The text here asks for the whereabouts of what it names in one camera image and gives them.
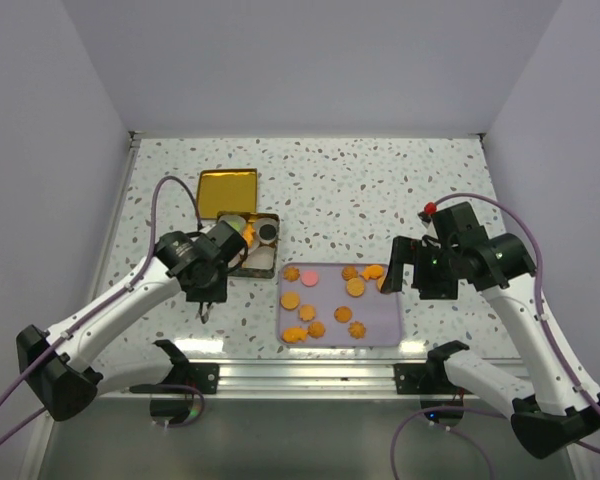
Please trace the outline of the metal tongs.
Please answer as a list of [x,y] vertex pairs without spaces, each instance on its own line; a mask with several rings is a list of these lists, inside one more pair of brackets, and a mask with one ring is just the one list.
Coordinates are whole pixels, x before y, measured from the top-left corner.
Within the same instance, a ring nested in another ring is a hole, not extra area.
[[213,306],[211,302],[200,302],[198,306],[197,317],[205,325],[209,321],[210,309]]

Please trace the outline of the small orange fish cookie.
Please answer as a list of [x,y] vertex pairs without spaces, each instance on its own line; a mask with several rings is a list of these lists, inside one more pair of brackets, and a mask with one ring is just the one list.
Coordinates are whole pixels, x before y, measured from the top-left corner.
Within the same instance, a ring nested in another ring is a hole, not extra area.
[[246,225],[246,227],[242,233],[242,236],[243,236],[244,240],[246,241],[247,246],[249,248],[251,248],[255,241],[255,229],[252,224]]

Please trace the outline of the green round cookie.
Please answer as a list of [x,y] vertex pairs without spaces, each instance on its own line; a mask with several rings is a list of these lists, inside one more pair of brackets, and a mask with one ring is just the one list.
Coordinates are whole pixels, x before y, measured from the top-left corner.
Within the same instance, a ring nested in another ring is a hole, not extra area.
[[238,221],[234,221],[232,220],[230,222],[230,225],[232,228],[234,228],[236,231],[241,231],[244,228],[244,225],[242,222],[238,222]]

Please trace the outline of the gold cookie tin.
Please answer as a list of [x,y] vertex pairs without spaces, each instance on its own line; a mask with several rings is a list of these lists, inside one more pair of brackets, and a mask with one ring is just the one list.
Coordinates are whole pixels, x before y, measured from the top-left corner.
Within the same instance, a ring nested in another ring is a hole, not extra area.
[[247,244],[247,253],[240,253],[229,264],[233,277],[272,279],[276,275],[276,260],[280,240],[280,217],[277,214],[255,212],[220,212],[216,220],[225,221],[240,233]]

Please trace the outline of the black round cookie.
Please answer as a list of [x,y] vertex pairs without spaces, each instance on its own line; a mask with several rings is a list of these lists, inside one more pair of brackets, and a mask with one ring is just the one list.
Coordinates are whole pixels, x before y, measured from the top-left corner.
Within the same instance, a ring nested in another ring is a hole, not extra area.
[[277,237],[277,227],[273,224],[263,224],[258,230],[258,235],[263,243],[271,243]]

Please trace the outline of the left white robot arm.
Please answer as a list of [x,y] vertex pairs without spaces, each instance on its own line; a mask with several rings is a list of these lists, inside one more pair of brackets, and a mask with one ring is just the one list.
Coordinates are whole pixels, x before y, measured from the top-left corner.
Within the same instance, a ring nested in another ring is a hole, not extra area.
[[139,361],[116,367],[93,362],[131,325],[178,294],[200,307],[225,302],[228,276],[247,252],[245,239],[224,221],[200,232],[163,235],[140,265],[72,317],[18,334],[26,383],[56,421],[77,416],[115,390],[173,393],[191,387],[188,360],[169,340],[156,341],[153,353]]

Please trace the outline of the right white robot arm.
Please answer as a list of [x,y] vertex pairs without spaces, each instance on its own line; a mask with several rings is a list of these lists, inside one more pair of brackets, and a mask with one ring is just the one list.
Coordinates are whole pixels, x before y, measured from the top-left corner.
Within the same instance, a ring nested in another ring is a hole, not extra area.
[[479,223],[469,194],[454,205],[428,203],[419,217],[421,238],[392,242],[384,293],[402,289],[403,268],[422,300],[455,300],[465,281],[496,312],[529,378],[523,381],[480,358],[461,341],[427,354],[422,380],[437,392],[453,387],[489,404],[511,424],[523,448],[537,459],[600,430],[600,386],[562,333],[543,294],[543,260],[533,235],[491,237]]

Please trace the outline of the round dotted cookie right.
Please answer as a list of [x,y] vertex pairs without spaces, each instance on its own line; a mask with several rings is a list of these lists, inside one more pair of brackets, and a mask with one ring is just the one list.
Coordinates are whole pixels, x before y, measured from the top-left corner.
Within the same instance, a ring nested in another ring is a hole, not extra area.
[[377,287],[377,290],[378,290],[379,292],[381,292],[381,291],[382,291],[382,289],[383,289],[383,285],[384,285],[385,279],[386,279],[386,276],[385,276],[385,275],[383,275],[382,277],[380,277],[380,278],[378,278],[378,279],[376,280],[376,287]]

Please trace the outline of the round dotted cookie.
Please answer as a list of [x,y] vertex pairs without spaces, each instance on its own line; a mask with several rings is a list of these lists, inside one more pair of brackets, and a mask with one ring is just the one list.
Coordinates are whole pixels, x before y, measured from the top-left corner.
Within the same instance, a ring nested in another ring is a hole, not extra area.
[[385,276],[385,275],[383,275],[382,277],[380,277],[380,278],[378,278],[378,279],[376,280],[376,287],[377,287],[377,290],[378,290],[379,292],[381,292],[381,291],[382,291],[382,289],[383,289],[383,285],[384,285],[385,279],[386,279],[386,276]]
[[297,292],[286,292],[280,297],[280,305],[283,309],[292,311],[300,304],[300,296]]
[[365,281],[359,277],[351,278],[346,281],[346,292],[348,295],[354,298],[361,297],[366,289]]

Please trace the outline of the white paper cup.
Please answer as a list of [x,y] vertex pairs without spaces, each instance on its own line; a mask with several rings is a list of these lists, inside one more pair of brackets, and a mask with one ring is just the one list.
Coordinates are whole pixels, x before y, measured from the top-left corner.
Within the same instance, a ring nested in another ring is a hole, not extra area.
[[262,217],[253,224],[256,237],[261,245],[273,247],[279,236],[279,221],[274,218]]
[[270,270],[275,263],[275,250],[261,246],[250,253],[243,266],[247,269]]
[[246,219],[240,215],[223,215],[219,218],[220,221],[226,222],[234,230],[241,233],[246,227]]

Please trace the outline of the round chip cookie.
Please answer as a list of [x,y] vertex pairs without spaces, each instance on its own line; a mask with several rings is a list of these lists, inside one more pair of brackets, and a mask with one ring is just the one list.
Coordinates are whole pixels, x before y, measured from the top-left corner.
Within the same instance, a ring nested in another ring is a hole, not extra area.
[[334,319],[339,323],[347,323],[353,318],[353,311],[347,306],[338,307],[334,311]]

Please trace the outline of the gold tin lid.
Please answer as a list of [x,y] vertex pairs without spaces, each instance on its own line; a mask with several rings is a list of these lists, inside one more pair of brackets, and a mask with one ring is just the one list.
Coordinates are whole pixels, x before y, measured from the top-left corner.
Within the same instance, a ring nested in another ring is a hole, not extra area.
[[200,173],[197,205],[202,219],[215,219],[221,212],[255,212],[257,203],[256,169],[217,169]]

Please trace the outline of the orange fish cookie bottom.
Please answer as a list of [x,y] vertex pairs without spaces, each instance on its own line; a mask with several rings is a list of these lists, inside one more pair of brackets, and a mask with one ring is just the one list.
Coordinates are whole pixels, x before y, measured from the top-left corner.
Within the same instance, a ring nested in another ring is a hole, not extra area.
[[282,340],[287,344],[296,344],[305,342],[308,337],[308,332],[302,327],[290,327],[284,330]]

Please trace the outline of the swirl cookie bottom left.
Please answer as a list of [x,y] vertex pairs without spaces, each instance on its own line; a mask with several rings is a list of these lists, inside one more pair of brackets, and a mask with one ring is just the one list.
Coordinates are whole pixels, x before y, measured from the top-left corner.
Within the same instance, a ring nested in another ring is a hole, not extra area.
[[322,322],[315,321],[309,324],[307,333],[311,338],[319,339],[325,335],[326,327]]

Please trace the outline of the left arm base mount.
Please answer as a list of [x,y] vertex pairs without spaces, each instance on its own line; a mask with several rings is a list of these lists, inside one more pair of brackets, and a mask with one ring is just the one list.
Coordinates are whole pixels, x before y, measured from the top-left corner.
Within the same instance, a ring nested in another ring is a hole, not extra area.
[[157,340],[154,344],[168,357],[170,367],[167,375],[157,383],[160,393],[168,391],[167,385],[189,386],[202,394],[216,394],[220,379],[217,363],[191,362],[170,340]]

